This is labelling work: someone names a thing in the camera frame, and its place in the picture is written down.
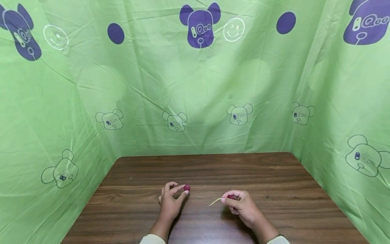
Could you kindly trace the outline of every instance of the smiley face print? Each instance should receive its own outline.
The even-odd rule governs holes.
[[[69,44],[69,38],[59,27],[47,25],[43,28],[43,35],[48,44],[57,50],[64,50]]]
[[[245,31],[244,21],[240,18],[232,18],[226,22],[223,28],[223,36],[227,41],[233,42],[241,38]]]

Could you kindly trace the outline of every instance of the outlined bear face print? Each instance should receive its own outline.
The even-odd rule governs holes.
[[[370,45],[380,41],[390,22],[389,0],[353,0],[349,9],[352,20],[344,32],[344,41]]]
[[[187,121],[187,115],[185,113],[179,113],[178,115],[170,115],[168,112],[164,112],[163,120],[168,122],[168,128],[174,132],[184,131],[184,122]]]
[[[78,168],[72,160],[72,151],[65,149],[62,152],[62,159],[58,162],[57,166],[48,167],[42,172],[42,183],[49,184],[55,181],[58,188],[64,188],[72,183],[78,174]]]
[[[19,54],[29,61],[38,60],[42,51],[32,36],[34,23],[27,10],[21,4],[18,4],[18,11],[5,10],[0,5],[0,12],[0,27],[11,33]]]
[[[230,114],[230,123],[234,125],[245,125],[248,122],[248,114],[253,112],[253,107],[250,104],[245,104],[243,107],[230,105],[226,113]]]
[[[291,121],[300,125],[307,125],[309,123],[309,117],[313,117],[315,109],[313,106],[303,106],[295,102],[292,104]]]
[[[390,169],[390,152],[378,151],[368,145],[363,135],[354,135],[348,139],[352,151],[345,160],[355,170],[369,177],[376,177],[379,170]]]
[[[194,48],[205,48],[214,41],[213,25],[221,19],[221,9],[212,3],[207,10],[194,11],[189,5],[180,10],[180,22],[188,26],[187,40]]]
[[[112,113],[96,113],[96,121],[104,124],[106,130],[119,130],[123,127],[121,119],[123,113],[119,109],[114,109]]]

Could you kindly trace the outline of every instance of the thread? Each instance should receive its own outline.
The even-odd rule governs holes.
[[[213,205],[214,203],[216,203],[217,201],[221,200],[222,198],[218,198],[217,200],[215,200],[212,204],[210,204],[209,206]]]

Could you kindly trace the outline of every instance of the white sleeve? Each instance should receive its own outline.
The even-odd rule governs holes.
[[[142,238],[140,244],[165,244],[165,241],[157,235],[148,234]]]
[[[290,244],[290,243],[289,241],[287,241],[287,239],[284,236],[280,235],[267,242],[267,244]]]

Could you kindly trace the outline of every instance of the wooden table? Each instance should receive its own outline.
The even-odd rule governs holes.
[[[124,157],[116,161],[63,244],[138,244],[159,213],[166,182],[191,186],[169,244],[251,244],[222,203],[247,190],[291,244],[368,243],[290,153]]]

